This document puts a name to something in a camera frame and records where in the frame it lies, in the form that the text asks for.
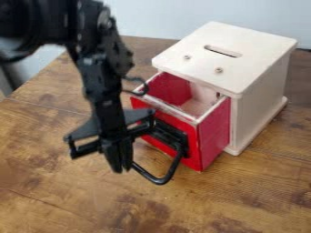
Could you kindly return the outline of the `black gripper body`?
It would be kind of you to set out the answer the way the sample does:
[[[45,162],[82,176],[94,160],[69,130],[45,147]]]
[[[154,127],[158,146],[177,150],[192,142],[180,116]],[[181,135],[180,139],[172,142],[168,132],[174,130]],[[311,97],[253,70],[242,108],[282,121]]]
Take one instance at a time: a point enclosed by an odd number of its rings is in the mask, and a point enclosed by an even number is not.
[[[64,137],[72,159],[93,152],[102,153],[102,142],[117,146],[121,159],[120,143],[125,138],[133,141],[137,132],[137,129],[128,129],[128,126],[138,120],[149,118],[154,113],[152,109],[128,110],[122,108],[120,100],[122,91],[133,96],[142,96],[148,91],[148,85],[140,77],[126,76],[125,80],[141,83],[141,91],[124,90],[120,78],[82,77],[84,94],[90,106],[90,118]]]

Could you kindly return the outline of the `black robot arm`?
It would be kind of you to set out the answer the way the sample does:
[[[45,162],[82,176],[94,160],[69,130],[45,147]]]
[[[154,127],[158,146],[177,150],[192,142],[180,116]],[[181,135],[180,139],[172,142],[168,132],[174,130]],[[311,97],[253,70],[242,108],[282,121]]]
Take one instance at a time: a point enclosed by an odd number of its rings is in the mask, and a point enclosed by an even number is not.
[[[89,120],[64,138],[70,157],[100,152],[113,172],[145,174],[132,143],[152,129],[154,111],[121,105],[121,81],[132,79],[134,64],[110,8],[98,0],[0,0],[0,64],[21,61],[48,44],[65,47],[90,106]]]

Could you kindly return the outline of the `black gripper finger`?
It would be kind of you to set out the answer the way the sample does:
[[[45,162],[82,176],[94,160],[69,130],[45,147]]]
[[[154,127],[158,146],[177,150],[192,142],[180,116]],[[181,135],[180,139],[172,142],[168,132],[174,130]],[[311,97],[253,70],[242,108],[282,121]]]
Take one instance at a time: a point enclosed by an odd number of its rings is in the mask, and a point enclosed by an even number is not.
[[[101,143],[101,151],[105,156],[106,162],[110,166],[110,169],[114,173],[121,173],[121,162],[120,162],[120,155],[118,155],[118,148],[114,144],[102,142]]]
[[[120,153],[121,153],[121,164],[122,168],[129,171],[132,165],[133,147],[132,140],[125,138],[120,143]]]

